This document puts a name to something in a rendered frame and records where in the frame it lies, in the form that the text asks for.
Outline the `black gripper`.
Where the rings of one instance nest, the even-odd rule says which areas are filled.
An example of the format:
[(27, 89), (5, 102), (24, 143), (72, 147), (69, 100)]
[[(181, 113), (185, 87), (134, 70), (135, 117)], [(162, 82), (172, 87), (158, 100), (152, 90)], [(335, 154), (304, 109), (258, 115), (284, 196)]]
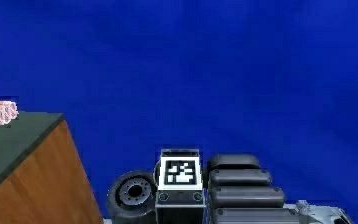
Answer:
[(107, 192), (107, 211), (112, 224), (156, 224), (156, 185), (151, 172), (123, 174)]

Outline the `wooden counter with dark top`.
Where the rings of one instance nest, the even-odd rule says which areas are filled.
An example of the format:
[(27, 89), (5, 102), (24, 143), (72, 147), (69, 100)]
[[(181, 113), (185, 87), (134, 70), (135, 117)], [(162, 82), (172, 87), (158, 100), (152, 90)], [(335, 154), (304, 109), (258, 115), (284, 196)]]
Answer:
[(20, 112), (0, 127), (0, 224), (103, 224), (62, 114)]

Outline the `pink white rolled object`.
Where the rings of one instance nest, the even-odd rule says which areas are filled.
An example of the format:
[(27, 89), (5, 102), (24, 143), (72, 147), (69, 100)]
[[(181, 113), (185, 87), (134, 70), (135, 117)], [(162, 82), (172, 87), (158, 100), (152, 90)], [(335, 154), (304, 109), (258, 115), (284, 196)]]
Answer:
[(19, 115), (17, 104), (13, 101), (0, 101), (0, 126), (9, 124)]

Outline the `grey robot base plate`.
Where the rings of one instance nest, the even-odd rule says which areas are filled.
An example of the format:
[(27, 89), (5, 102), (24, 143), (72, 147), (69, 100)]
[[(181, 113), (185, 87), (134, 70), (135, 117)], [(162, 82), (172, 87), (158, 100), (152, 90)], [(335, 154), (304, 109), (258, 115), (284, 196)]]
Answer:
[(355, 224), (340, 207), (315, 205), (306, 200), (298, 200), (294, 204), (286, 203), (284, 208), (296, 215), (300, 224)]

